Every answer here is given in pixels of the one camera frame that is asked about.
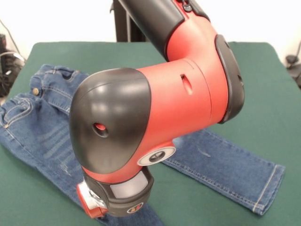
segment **logo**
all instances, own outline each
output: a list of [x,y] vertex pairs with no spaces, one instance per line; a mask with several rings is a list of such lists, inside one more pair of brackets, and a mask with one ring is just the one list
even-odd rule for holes
[[138,211],[143,205],[143,202],[138,204],[138,205],[135,205],[134,207],[130,208],[127,213],[135,213],[136,211]]

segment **metal button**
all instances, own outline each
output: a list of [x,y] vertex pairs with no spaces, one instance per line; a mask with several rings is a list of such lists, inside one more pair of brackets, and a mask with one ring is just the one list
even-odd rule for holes
[[39,94],[39,89],[38,89],[38,88],[34,88],[34,89],[32,90],[32,93],[33,93],[35,96],[37,96],[37,95]]

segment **denim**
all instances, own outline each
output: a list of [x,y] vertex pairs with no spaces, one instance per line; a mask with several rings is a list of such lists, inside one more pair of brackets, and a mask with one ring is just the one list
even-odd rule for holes
[[[76,184],[83,174],[69,136],[72,96],[88,74],[63,66],[43,65],[30,80],[31,91],[0,107],[0,142],[34,167],[81,206]],[[199,181],[229,199],[263,215],[271,206],[285,167],[266,161],[209,129],[174,139],[175,154],[163,164]],[[106,225],[163,223],[146,204],[123,218],[106,215]]]

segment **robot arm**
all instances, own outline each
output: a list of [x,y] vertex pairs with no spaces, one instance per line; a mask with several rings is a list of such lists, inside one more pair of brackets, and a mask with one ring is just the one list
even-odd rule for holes
[[154,181],[147,166],[174,154],[174,138],[235,117],[245,97],[229,45],[195,1],[119,1],[167,62],[95,73],[73,97],[77,189],[92,218],[138,211]]

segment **green tablecloth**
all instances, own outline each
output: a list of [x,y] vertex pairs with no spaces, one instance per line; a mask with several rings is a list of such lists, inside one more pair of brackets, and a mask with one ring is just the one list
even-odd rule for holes
[[[211,129],[257,155],[286,166],[274,203],[259,217],[210,188],[161,163],[150,170],[149,199],[167,226],[301,225],[301,93],[267,43],[230,44],[245,82],[241,113]],[[38,43],[9,97],[29,91],[29,79],[44,63],[94,73],[164,62],[150,43]],[[99,225],[40,173],[0,146],[0,226]]]

